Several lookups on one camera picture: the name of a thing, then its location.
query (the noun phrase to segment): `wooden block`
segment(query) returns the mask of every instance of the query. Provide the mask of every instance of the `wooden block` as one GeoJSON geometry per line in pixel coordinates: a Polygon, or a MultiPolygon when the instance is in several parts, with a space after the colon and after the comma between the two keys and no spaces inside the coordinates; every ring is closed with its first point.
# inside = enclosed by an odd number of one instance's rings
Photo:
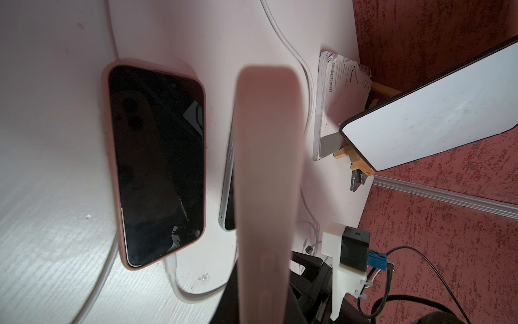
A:
{"type": "Polygon", "coordinates": [[[389,98],[392,98],[393,96],[401,93],[399,90],[392,89],[377,82],[373,82],[370,88],[371,90],[386,95],[389,98]]]}
{"type": "Polygon", "coordinates": [[[343,157],[349,156],[351,160],[351,170],[362,170],[368,176],[374,175],[375,171],[370,168],[370,166],[365,163],[364,160],[359,156],[359,154],[350,146],[339,149],[338,151],[333,153],[335,159],[341,159],[343,157]]]}
{"type": "Polygon", "coordinates": [[[351,147],[349,145],[347,145],[346,147],[341,148],[338,151],[334,152],[333,156],[335,157],[335,159],[341,159],[348,155],[347,151],[349,151],[349,150],[351,150],[351,147]]]}

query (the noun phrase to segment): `phone screen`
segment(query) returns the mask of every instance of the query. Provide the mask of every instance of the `phone screen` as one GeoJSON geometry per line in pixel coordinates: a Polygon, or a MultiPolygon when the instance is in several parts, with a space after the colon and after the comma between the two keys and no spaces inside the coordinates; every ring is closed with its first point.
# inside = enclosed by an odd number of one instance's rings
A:
{"type": "Polygon", "coordinates": [[[139,267],[203,232],[203,89],[128,65],[108,85],[127,261],[139,267]]]}
{"type": "Polygon", "coordinates": [[[234,176],[230,181],[230,189],[228,192],[228,204],[225,215],[225,229],[227,231],[236,229],[236,219],[234,217],[234,176]]]}

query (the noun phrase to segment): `barcode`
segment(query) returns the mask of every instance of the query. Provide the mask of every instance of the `barcode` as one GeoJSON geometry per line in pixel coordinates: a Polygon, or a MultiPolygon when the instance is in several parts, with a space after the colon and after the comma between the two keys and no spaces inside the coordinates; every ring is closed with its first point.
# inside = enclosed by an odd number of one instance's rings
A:
{"type": "Polygon", "coordinates": [[[333,91],[333,76],[335,75],[335,63],[331,65],[331,74],[329,76],[329,92],[333,91]]]}

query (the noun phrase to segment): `red wall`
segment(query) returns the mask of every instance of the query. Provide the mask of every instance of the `red wall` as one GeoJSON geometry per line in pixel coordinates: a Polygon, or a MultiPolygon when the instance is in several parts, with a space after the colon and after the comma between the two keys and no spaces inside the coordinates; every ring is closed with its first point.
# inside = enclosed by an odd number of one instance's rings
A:
{"type": "MultiPolygon", "coordinates": [[[[374,81],[408,90],[518,34],[518,1],[353,0],[360,60],[374,81]]],[[[518,128],[379,175],[518,204],[518,128]]],[[[373,187],[360,228],[374,249],[401,244],[427,254],[473,323],[518,323],[518,221],[373,187]]],[[[396,252],[392,293],[445,303],[460,313],[428,265],[396,252]]],[[[379,281],[365,303],[382,294],[379,281]]],[[[392,302],[379,323],[431,312],[392,302]]]]}

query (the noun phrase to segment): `white surface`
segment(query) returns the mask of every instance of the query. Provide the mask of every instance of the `white surface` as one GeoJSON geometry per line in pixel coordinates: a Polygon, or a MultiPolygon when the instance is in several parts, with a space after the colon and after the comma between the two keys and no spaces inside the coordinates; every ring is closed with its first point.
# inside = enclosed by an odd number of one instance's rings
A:
{"type": "Polygon", "coordinates": [[[505,132],[518,124],[517,58],[515,43],[350,122],[343,132],[378,171],[505,132]]]}
{"type": "MultiPolygon", "coordinates": [[[[0,322],[68,323],[86,299],[115,232],[100,74],[110,61],[92,1],[9,1],[0,11],[0,322]]],[[[271,0],[290,43],[316,76],[322,49],[358,60],[351,2],[271,0]]],[[[235,78],[248,64],[290,65],[259,1],[113,1],[121,58],[195,74],[207,98],[207,224],[178,253],[178,281],[202,292],[228,279],[235,232],[218,225],[235,78]]],[[[311,149],[308,134],[307,150],[311,149]]],[[[352,193],[348,158],[311,162],[306,199],[319,222],[359,222],[371,180],[352,193]]],[[[309,219],[300,203],[300,218],[309,219]]],[[[304,238],[294,244],[302,246],[304,238]]],[[[181,304],[163,263],[117,261],[85,323],[203,323],[219,300],[181,304]]]]}
{"type": "Polygon", "coordinates": [[[335,320],[340,314],[342,300],[346,293],[359,297],[367,273],[340,263],[342,236],[346,225],[330,223],[322,234],[322,254],[333,258],[333,304],[330,319],[335,320]]]}

